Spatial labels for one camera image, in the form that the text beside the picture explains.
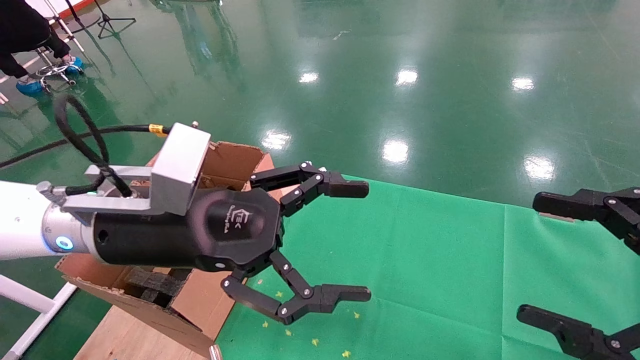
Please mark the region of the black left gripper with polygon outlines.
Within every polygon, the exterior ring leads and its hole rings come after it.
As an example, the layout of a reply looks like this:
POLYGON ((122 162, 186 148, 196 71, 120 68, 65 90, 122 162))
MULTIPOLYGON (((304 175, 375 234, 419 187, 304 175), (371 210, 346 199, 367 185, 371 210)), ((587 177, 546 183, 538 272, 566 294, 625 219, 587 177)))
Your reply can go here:
POLYGON ((281 216, 294 215, 319 196, 366 198, 368 182, 347 180, 304 161, 256 172, 249 184, 250 191, 198 190, 184 215, 98 213, 93 222, 96 253, 111 265, 233 270, 221 281, 227 296, 284 325, 309 313, 332 313, 341 301, 371 300, 370 289, 362 285, 311 286, 277 250, 284 231, 281 216), (268 193, 290 187, 279 201, 268 193), (268 258, 294 294, 284 303, 243 284, 245 272, 262 271, 268 258))

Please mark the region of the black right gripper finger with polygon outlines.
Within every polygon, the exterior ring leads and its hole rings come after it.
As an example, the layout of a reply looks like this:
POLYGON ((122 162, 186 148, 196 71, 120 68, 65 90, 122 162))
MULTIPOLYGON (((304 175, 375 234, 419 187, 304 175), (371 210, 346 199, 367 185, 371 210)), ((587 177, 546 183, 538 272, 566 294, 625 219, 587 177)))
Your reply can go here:
POLYGON ((551 333, 562 352, 579 360, 635 360, 640 324, 606 334, 589 323, 532 305, 520 305, 519 322, 551 333))
POLYGON ((636 255, 640 255, 640 189, 606 193, 579 189, 575 194, 539 192, 532 209, 540 214, 579 221, 595 221, 610 234, 622 240, 636 255))

